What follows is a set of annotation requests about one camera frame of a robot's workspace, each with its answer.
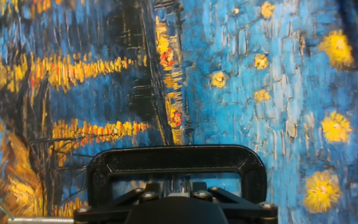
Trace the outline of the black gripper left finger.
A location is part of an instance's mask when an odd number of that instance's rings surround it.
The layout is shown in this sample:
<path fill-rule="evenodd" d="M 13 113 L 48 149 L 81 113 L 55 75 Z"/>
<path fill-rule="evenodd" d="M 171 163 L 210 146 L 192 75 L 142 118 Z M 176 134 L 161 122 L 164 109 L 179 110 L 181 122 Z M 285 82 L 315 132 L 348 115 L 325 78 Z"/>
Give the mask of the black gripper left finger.
<path fill-rule="evenodd" d="M 114 182 L 88 184 L 88 204 L 74 212 L 75 223 L 168 223 L 170 209 L 161 205 L 171 182 L 147 182 L 117 193 Z"/>

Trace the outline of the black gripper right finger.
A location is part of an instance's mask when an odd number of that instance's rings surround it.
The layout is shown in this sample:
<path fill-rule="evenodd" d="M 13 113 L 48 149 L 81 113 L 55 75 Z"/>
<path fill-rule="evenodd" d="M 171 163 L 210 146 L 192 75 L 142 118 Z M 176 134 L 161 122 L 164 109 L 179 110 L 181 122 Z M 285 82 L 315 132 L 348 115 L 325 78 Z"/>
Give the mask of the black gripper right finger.
<path fill-rule="evenodd" d="M 278 206 L 265 201 L 264 186 L 245 184 L 240 195 L 222 187 L 209 187 L 206 182 L 191 182 L 188 187 L 191 198 L 217 206 L 228 223 L 278 223 Z"/>

